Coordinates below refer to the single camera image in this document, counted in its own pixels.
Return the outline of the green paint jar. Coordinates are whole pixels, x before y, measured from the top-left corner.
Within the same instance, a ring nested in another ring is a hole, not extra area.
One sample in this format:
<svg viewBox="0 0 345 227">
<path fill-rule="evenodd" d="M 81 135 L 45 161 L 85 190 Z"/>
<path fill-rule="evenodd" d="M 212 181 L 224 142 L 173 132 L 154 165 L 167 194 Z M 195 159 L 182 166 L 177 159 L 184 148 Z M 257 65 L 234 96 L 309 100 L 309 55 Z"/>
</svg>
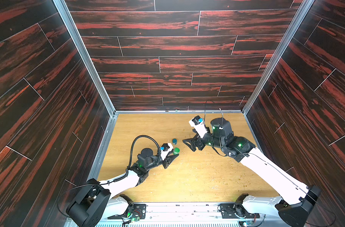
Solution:
<svg viewBox="0 0 345 227">
<path fill-rule="evenodd" d="M 180 153 L 180 149 L 179 148 L 174 148 L 173 154 L 174 155 L 179 155 L 179 153 Z"/>
</svg>

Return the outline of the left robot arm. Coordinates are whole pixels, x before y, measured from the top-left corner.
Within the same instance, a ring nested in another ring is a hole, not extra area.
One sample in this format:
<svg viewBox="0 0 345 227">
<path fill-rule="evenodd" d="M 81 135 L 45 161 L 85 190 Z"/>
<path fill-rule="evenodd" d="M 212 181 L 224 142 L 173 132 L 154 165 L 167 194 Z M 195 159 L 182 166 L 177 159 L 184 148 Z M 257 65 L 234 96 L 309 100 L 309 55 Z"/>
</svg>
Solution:
<svg viewBox="0 0 345 227">
<path fill-rule="evenodd" d="M 122 192 L 142 184 L 151 169 L 160 165 L 168 168 L 179 153 L 180 149 L 170 143 L 159 147 L 156 155 L 152 149 L 145 148 L 124 175 L 100 182 L 92 178 L 85 185 L 77 186 L 78 192 L 65 210 L 67 216 L 79 227 L 94 227 L 112 216 L 129 218 L 133 213 L 132 201 Z"/>
</svg>

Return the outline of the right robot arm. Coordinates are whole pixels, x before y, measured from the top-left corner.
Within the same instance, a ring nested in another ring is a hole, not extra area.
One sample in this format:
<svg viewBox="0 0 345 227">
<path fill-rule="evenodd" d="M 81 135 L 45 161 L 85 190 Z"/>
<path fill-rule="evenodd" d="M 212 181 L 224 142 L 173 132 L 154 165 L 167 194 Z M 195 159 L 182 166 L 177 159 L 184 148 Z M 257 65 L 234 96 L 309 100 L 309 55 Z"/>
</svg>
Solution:
<svg viewBox="0 0 345 227">
<path fill-rule="evenodd" d="M 213 119 L 208 128 L 204 118 L 196 116 L 189 121 L 196 133 L 183 140 L 192 151 L 206 146 L 219 148 L 222 156 L 234 159 L 260 176 L 278 192 L 277 197 L 256 197 L 241 194 L 230 207 L 222 208 L 222 214 L 234 214 L 238 218 L 262 214 L 275 216 L 291 227 L 303 227 L 315 207 L 321 190 L 307 186 L 290 176 L 267 158 L 261 150 L 244 137 L 234 135 L 231 124 L 223 117 Z"/>
</svg>

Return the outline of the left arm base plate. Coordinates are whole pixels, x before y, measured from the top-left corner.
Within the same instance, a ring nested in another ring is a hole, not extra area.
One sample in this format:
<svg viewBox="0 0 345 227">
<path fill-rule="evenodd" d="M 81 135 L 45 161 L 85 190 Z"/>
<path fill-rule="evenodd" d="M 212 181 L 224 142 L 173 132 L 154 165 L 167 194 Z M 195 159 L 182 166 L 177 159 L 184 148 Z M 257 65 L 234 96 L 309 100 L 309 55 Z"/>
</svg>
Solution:
<svg viewBox="0 0 345 227">
<path fill-rule="evenodd" d="M 107 219 L 127 219 L 131 221 L 139 221 L 146 217 L 147 205 L 143 203 L 134 203 L 128 205 L 127 209 L 121 215 L 113 215 Z"/>
</svg>

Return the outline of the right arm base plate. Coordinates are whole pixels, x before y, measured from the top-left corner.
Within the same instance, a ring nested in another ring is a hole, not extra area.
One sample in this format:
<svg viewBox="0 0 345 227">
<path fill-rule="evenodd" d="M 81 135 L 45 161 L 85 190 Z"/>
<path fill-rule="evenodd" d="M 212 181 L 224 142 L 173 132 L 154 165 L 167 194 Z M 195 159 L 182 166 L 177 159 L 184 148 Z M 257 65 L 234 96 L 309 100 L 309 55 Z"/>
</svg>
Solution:
<svg viewBox="0 0 345 227">
<path fill-rule="evenodd" d="M 223 219 L 260 218 L 259 214 L 248 213 L 241 205 L 236 205 L 235 203 L 221 203 L 218 205 L 217 209 L 221 213 Z"/>
</svg>

